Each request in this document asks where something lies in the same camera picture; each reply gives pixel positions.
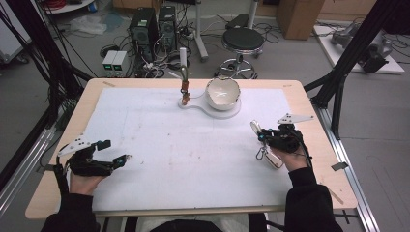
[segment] stool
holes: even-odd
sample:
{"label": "stool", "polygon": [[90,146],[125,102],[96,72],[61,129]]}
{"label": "stool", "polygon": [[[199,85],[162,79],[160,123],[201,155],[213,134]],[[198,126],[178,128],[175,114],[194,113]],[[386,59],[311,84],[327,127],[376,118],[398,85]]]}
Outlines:
{"label": "stool", "polygon": [[243,79],[256,79],[257,74],[253,65],[244,60],[245,54],[252,54],[255,57],[262,51],[264,43],[263,37],[256,31],[248,28],[232,28],[223,33],[222,45],[227,50],[236,53],[236,59],[229,59],[223,62],[216,75],[229,72],[231,77],[241,76]]}

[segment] floor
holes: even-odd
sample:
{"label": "floor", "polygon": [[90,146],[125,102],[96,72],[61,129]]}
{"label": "floor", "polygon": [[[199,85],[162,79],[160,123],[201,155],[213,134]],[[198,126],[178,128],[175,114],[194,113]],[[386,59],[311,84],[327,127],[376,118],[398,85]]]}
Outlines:
{"label": "floor", "polygon": [[[207,12],[207,9],[203,11],[203,15],[215,14],[218,13]],[[231,18],[229,14],[220,14],[227,20]],[[82,15],[90,13],[78,10],[57,15],[56,19],[62,28],[68,29],[67,23]],[[98,76],[104,76],[100,50],[106,45],[119,43],[121,36],[127,36],[130,18],[114,13],[106,1],[101,1],[100,10],[93,15],[100,15],[108,24],[108,30],[102,36],[79,32],[66,35],[91,70]],[[255,23],[277,26],[274,18],[267,17],[258,17]],[[202,28],[206,30],[203,34],[208,35],[203,36],[203,41],[209,60],[201,63],[196,46],[191,43],[191,78],[212,78],[222,61],[234,57],[221,48],[220,38],[215,36],[220,35],[224,28],[219,17],[204,16]],[[400,39],[410,44],[408,38]],[[317,38],[288,41],[280,32],[274,31],[268,34],[268,40],[271,43],[265,43],[263,54],[258,59],[247,57],[254,64],[260,79],[297,79],[306,85],[332,68]],[[410,48],[402,48],[399,52],[393,51],[392,57],[396,61],[409,63]],[[69,55],[76,67],[91,74],[72,49],[69,49]],[[345,83],[340,118],[341,140],[380,231],[410,231],[410,65],[400,65],[405,69],[404,74],[350,73]],[[166,74],[163,78],[173,77]],[[316,92],[312,90],[307,94],[313,97]],[[47,108],[47,85],[32,62],[24,65],[14,61],[0,70],[0,99],[0,169],[3,169]],[[45,154],[44,162],[50,155],[50,152]],[[1,216],[0,231],[40,231],[44,222],[29,220],[24,212],[41,177],[40,173],[31,173]],[[269,219],[283,223],[283,214],[269,214]],[[350,218],[347,222],[338,217],[337,221],[344,231],[364,231],[356,218]],[[113,218],[108,231],[119,231],[120,223],[120,218]]]}

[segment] hand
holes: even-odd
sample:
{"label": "hand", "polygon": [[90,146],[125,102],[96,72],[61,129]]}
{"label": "hand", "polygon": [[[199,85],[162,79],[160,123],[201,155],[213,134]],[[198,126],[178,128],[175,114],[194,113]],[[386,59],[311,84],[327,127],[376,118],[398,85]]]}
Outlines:
{"label": "hand", "polygon": [[94,190],[100,181],[105,177],[91,176],[83,177],[77,176],[71,172],[70,175],[70,193],[77,193],[82,195],[93,195]]}
{"label": "hand", "polygon": [[308,167],[307,159],[302,147],[299,147],[294,153],[283,152],[273,147],[271,147],[271,150],[283,161],[289,172],[299,168]]}

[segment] sleeve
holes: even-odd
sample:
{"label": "sleeve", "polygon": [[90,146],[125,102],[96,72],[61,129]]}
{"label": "sleeve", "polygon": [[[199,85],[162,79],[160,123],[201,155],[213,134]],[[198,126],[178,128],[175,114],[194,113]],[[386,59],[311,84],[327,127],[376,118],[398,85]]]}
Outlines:
{"label": "sleeve", "polygon": [[310,167],[289,172],[293,189],[286,196],[285,232],[342,231],[335,221],[327,187],[317,185]]}
{"label": "sleeve", "polygon": [[93,196],[74,193],[63,195],[61,197],[60,211],[46,219],[42,232],[98,231],[92,205]]}

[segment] white bowl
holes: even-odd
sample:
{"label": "white bowl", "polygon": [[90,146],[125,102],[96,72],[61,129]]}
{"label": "white bowl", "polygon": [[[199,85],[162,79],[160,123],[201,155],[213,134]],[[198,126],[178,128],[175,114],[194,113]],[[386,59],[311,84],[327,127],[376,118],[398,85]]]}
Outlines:
{"label": "white bowl", "polygon": [[205,91],[208,104],[222,111],[235,107],[240,95],[238,83],[226,76],[219,76],[209,81]]}

